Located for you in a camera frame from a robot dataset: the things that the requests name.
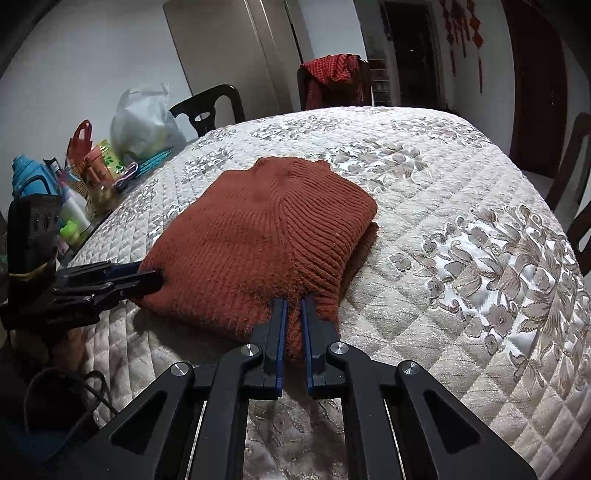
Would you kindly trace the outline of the white floral quilted bedspread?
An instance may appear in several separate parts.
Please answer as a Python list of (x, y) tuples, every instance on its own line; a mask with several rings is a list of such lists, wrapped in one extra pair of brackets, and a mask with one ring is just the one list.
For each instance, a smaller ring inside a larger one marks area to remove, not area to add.
[(481, 131), (417, 108), (331, 108), (218, 128), (149, 175), (77, 265), (141, 260), (225, 170), (324, 160), (378, 205), (378, 238), (339, 307), (375, 360), (418, 361), (554, 478), (590, 423), (590, 293), (558, 220)]

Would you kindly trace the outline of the green yellow snack box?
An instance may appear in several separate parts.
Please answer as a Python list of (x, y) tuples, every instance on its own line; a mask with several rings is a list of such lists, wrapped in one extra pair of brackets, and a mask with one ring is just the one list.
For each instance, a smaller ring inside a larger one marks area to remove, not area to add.
[(118, 180), (124, 174), (125, 164), (116, 155), (107, 139), (100, 141), (97, 144), (97, 147), (99, 148), (102, 161), (111, 177), (114, 181)]

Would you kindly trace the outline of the rust red knitted sweater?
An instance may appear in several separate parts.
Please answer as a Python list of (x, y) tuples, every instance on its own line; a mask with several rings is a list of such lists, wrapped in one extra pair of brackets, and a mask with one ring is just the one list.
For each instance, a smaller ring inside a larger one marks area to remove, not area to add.
[(303, 360), (301, 300), (338, 323), (339, 304), (377, 239), (378, 205), (325, 161), (260, 158), (221, 173), (143, 259), (162, 287), (138, 299), (155, 316), (245, 341), (287, 301), (287, 361)]

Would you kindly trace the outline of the white lotion bottle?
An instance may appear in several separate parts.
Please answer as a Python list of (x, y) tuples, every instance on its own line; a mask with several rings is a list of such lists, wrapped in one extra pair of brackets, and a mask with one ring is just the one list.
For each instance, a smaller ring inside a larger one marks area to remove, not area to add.
[(62, 204), (60, 210), (60, 226), (72, 222), (79, 233), (85, 232), (91, 225), (86, 217), (86, 200), (65, 183), (60, 183)]

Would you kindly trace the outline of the blue water bottle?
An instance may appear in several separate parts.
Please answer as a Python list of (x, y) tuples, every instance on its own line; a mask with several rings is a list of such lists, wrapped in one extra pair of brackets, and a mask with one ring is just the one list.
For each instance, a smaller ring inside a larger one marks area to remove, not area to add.
[(49, 167), (24, 155), (12, 162), (12, 189), (14, 199), (35, 194), (60, 195), (57, 180)]

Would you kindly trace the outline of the red gift bag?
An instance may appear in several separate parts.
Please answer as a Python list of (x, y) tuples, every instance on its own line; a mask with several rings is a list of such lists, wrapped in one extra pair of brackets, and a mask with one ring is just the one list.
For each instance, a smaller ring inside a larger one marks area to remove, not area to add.
[(66, 160), (77, 171), (83, 167), (84, 159), (92, 148), (91, 135), (92, 124), (85, 119), (78, 125), (68, 142)]

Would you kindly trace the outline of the red chinese knot decoration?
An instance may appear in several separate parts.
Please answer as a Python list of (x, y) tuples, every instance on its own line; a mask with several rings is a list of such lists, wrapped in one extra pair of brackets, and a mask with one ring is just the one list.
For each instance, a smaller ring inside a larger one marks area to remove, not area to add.
[(446, 41), (449, 45), (449, 54), (452, 74), (457, 75), (457, 62), (455, 48), (459, 47), (464, 58), (467, 58), (467, 45), (472, 43), (477, 50), (477, 71), (479, 92), (483, 93), (483, 64), (481, 49), (484, 38), (481, 35), (481, 20), (476, 15), (476, 2), (466, 0), (462, 4), (458, 0), (439, 0), (444, 19)]

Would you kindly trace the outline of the dark wooden chair left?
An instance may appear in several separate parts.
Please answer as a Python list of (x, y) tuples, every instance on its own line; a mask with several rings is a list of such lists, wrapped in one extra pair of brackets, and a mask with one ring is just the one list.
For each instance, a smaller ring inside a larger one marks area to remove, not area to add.
[(185, 115), (192, 128), (202, 137), (214, 130), (216, 117), (216, 102), (221, 98), (228, 98), (235, 123), (245, 121), (245, 112), (242, 107), (242, 98), (238, 89), (231, 84), (220, 84), (198, 93), (183, 102), (179, 102), (169, 109), (170, 114), (176, 118)]

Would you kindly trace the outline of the white plastic bag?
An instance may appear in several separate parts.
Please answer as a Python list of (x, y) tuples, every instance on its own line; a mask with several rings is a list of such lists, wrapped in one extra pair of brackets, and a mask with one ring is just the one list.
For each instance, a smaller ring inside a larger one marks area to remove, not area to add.
[(168, 84), (141, 85), (121, 95), (110, 124), (110, 143), (124, 164), (142, 163), (186, 145), (168, 100)]

